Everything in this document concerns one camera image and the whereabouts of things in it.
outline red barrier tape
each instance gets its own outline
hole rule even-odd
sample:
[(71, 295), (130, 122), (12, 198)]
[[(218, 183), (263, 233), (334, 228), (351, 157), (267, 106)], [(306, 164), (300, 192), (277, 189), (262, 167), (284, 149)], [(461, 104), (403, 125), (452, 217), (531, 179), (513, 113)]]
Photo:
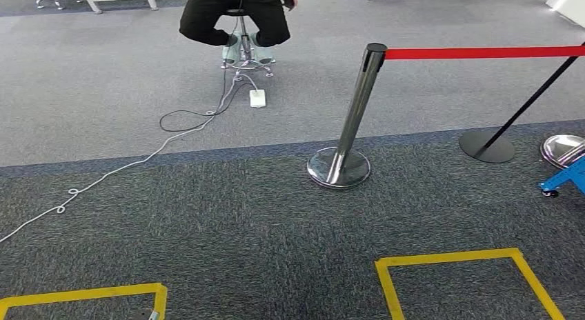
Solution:
[(385, 59), (485, 59), (585, 56), (585, 46), (540, 46), (534, 48), (440, 48), (388, 49)]

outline stanchion post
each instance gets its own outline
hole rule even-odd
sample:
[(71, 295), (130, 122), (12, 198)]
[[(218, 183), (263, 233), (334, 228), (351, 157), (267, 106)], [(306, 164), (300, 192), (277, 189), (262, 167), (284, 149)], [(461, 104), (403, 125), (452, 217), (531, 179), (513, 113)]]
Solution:
[(569, 57), (565, 62), (536, 90), (526, 103), (495, 133), (466, 132), (459, 139), (459, 146), (470, 157), (486, 163), (505, 163), (515, 156), (514, 146), (501, 135), (524, 113), (534, 102), (571, 66), (578, 56)]
[(319, 150), (307, 163), (309, 175), (323, 187), (351, 188), (370, 175), (370, 162), (352, 146), (387, 49), (384, 44), (368, 44), (338, 146)]

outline white cable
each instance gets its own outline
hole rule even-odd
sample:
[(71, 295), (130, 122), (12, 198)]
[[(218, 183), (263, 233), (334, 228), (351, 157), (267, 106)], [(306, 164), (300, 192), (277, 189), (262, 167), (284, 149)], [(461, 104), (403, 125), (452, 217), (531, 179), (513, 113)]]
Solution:
[(256, 91), (258, 91), (258, 87), (256, 86), (256, 83), (254, 83), (254, 80), (252, 80), (252, 78), (251, 78), (251, 77), (249, 77), (249, 76), (248, 76), (248, 75), (246, 75), (246, 74), (240, 74), (240, 76), (247, 77), (247, 78), (248, 78), (248, 80), (250, 80), (250, 82), (252, 82), (252, 85), (254, 86), (254, 88), (256, 89)]
[[(247, 77), (252, 83), (254, 83), (254, 81), (252, 81), (252, 79), (245, 74), (240, 74), (242, 76)], [(168, 142), (172, 141), (173, 139), (178, 139), (179, 137), (185, 136), (187, 134), (190, 134), (191, 132), (196, 132), (199, 130), (203, 130), (213, 119), (215, 119), (215, 117), (217, 115), (217, 112), (221, 112), (221, 109), (223, 108), (226, 99), (228, 98), (228, 96), (230, 95), (230, 93), (234, 90), (236, 84), (236, 80), (235, 78), (232, 80), (232, 86), (230, 87), (228, 93), (221, 99), (221, 101), (219, 102), (219, 105), (217, 106), (217, 109), (215, 111), (207, 111), (206, 114), (208, 114), (210, 116), (209, 119), (207, 119), (207, 121), (205, 121), (201, 126), (192, 129), (192, 130), (188, 130), (186, 132), (182, 132), (181, 134), (176, 134), (175, 136), (171, 136), (169, 138), (166, 139), (166, 141), (164, 141), (163, 145), (156, 151), (154, 151), (150, 156), (146, 157), (146, 159), (140, 160), (140, 161), (135, 161), (133, 163), (129, 163), (126, 166), (122, 166), (116, 170), (113, 170), (112, 172), (106, 173), (104, 176), (102, 176), (100, 179), (98, 179), (97, 181), (95, 181), (94, 183), (91, 183), (89, 186), (85, 187), (84, 189), (78, 190), (78, 189), (69, 189), (68, 193), (72, 194), (72, 196), (65, 201), (64, 203), (62, 203), (60, 206), (55, 206), (54, 208), (51, 208), (50, 210), (46, 210), (45, 212), (37, 215), (36, 217), (32, 218), (31, 220), (23, 223), (22, 225), (20, 225), (17, 229), (15, 229), (13, 232), (11, 232), (10, 234), (8, 234), (7, 236), (3, 237), (2, 239), (0, 239), (0, 243), (6, 241), (7, 239), (9, 239), (12, 235), (16, 234), (18, 231), (20, 231), (20, 229), (24, 228), (25, 226), (27, 226), (28, 224), (36, 221), (37, 219), (40, 219), (42, 217), (44, 217), (45, 215), (51, 213), (52, 211), (57, 210), (57, 213), (61, 214), (63, 212), (65, 212), (65, 206), (67, 204), (69, 204), (73, 199), (75, 199), (79, 194), (81, 194), (82, 192), (88, 191), (89, 189), (95, 187), (98, 183), (102, 182), (103, 180), (105, 180), (106, 178), (108, 178), (110, 175), (118, 173), (121, 170), (125, 170), (126, 168), (130, 168), (132, 166), (135, 165), (139, 165), (141, 163), (145, 163), (147, 161), (149, 161), (151, 158), (153, 158), (155, 155), (159, 154), (167, 145)]]

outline yellow tape square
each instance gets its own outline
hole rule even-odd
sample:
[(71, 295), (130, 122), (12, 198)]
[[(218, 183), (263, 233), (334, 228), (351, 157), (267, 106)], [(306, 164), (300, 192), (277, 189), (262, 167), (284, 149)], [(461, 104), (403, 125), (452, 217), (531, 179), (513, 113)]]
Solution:
[(512, 258), (514, 263), (520, 272), (544, 306), (545, 310), (551, 316), (552, 320), (564, 320), (565, 318), (548, 295), (542, 284), (538, 281), (534, 272), (528, 266), (526, 260), (524, 260), (522, 253), (518, 248), (507, 248), (507, 249), (493, 249), (493, 250), (481, 250), (481, 251), (465, 251), (465, 252), (452, 252), (452, 253), (437, 253), (437, 254), (421, 254), (417, 256), (401, 256), (401, 257), (386, 257), (376, 261), (376, 270), (378, 271), (378, 277), (384, 290), (384, 296), (386, 303), (388, 304), (388, 310), (392, 320), (404, 320), (404, 314), (400, 307), (400, 301), (398, 295), (394, 289), (394, 284), (390, 278), (390, 271), (388, 270), (391, 266), (407, 266), (407, 265), (422, 265), (429, 263), (449, 263), (454, 261), (472, 261), (472, 260), (483, 260), (483, 259), (496, 259), (496, 258)]
[(130, 296), (134, 294), (155, 294), (155, 304), (152, 310), (159, 314), (159, 320), (164, 320), (167, 289), (162, 285), (162, 283), (145, 283), (135, 284), (132, 286), (73, 290), (65, 292), (51, 292), (48, 294), (29, 294), (26, 296), (7, 297), (0, 299), (0, 320), (4, 320), (6, 313), (8, 313), (8, 308), (15, 306), (59, 303), (63, 301), (83, 301), (87, 299)]

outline shoe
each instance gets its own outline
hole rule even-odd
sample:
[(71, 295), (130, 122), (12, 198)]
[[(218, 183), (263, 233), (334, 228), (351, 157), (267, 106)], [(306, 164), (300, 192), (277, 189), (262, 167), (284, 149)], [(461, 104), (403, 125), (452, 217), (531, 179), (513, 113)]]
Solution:
[(236, 43), (232, 44), (231, 46), (224, 46), (224, 51), (221, 55), (224, 61), (229, 64), (238, 62), (241, 57), (241, 53), (239, 51), (241, 46), (241, 33), (234, 32), (233, 36), (237, 38)]
[(269, 64), (272, 62), (272, 58), (274, 57), (272, 55), (272, 50), (264, 46), (259, 46), (256, 42), (256, 34), (257, 33), (250, 35), (250, 38), (252, 39), (252, 45), (254, 45), (254, 54), (256, 61), (264, 65)]

